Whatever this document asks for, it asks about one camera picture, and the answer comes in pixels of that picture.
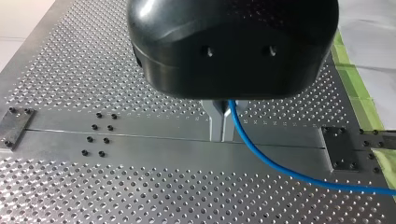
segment metal clamp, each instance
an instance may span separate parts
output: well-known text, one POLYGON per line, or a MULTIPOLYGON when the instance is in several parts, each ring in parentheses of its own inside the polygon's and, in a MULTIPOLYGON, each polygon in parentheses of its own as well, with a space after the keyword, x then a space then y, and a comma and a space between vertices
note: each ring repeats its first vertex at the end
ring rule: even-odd
POLYGON ((10 107, 0 121, 0 148, 14 149, 35 111, 10 107))

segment black metal bracket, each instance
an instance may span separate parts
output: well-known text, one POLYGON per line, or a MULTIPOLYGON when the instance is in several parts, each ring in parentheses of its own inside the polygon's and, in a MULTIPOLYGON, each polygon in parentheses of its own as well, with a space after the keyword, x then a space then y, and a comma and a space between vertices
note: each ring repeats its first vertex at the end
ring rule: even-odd
POLYGON ((327 159, 334 171, 359 171, 358 157, 349 132, 345 128, 322 127, 327 159))
POLYGON ((0 121, 0 148, 14 149, 34 114, 31 108, 10 107, 0 121))

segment metal bracket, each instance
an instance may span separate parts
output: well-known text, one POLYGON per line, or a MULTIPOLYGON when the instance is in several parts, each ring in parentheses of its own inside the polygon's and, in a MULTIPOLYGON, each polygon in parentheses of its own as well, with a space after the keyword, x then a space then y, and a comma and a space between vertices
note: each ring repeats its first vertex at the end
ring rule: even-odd
POLYGON ((322 127, 321 132, 327 159, 334 171, 358 172, 359 161, 348 131, 345 128, 322 127))
POLYGON ((0 121, 0 148, 14 149, 34 114, 31 108, 10 107, 0 121))
MULTIPOLYGON (((230 108, 222 110, 224 101, 202 100, 201 105, 210 119, 210 141, 231 142, 235 126, 230 108)), ((242 112, 248 106, 248 101, 236 101, 236 110, 242 112)))

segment green tape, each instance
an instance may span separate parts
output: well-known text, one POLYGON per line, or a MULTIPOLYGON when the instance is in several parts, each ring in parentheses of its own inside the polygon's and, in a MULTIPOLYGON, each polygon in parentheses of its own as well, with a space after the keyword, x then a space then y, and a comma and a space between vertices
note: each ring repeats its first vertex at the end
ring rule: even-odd
POLYGON ((381 166, 382 174, 384 174, 389 188, 396 189, 396 150, 374 148, 373 152, 381 166))
MULTIPOLYGON (((370 97, 369 92, 366 90, 356 66, 347 57, 347 50, 339 31, 334 37, 332 59, 361 128, 366 131, 384 130, 384 126, 376 112, 373 98, 370 97)), ((396 189, 396 150, 381 148, 373 149, 373 152, 381 166, 389 188, 396 189)))
POLYGON ((376 112, 373 98, 366 90, 356 66, 347 57, 347 50, 339 31, 335 34, 331 51, 335 68, 344 84, 361 128, 366 131, 384 130, 381 119, 376 112))

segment black screw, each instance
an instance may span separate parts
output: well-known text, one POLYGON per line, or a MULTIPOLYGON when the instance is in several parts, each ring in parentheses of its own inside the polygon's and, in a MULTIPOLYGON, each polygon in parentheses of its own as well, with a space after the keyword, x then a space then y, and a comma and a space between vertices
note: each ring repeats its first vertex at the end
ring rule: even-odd
POLYGON ((374 155, 373 153, 370 153, 370 154, 367 156, 367 158, 368 158, 369 160, 373 160, 373 159, 375 158, 375 155, 374 155))
POLYGON ((370 146, 370 143, 369 143, 368 141, 364 141, 364 142, 363 142, 363 146, 364 146, 364 147, 368 147, 368 146, 370 146))
POLYGON ((374 172, 374 173, 376 173, 376 174, 378 174, 378 173, 379 173, 379 171, 380 171, 380 170, 379 170, 379 168, 378 168, 378 167, 375 167, 375 168, 373 169, 373 172, 374 172))
POLYGON ((356 162, 352 162, 349 164, 349 168, 352 170, 356 169, 357 167, 358 167, 358 164, 356 164, 356 162))
POLYGON ((324 127, 324 128, 323 128, 323 132, 324 132, 324 133, 327 133, 329 130, 330 130, 330 129, 329 129, 328 127, 324 127))
POLYGON ((346 132, 346 129, 345 128, 340 128, 340 129, 338 129, 338 133, 345 133, 346 132))
POLYGON ((5 141, 4 142, 4 145, 6 146, 6 147, 12 147, 12 142, 10 142, 10 141, 5 141))

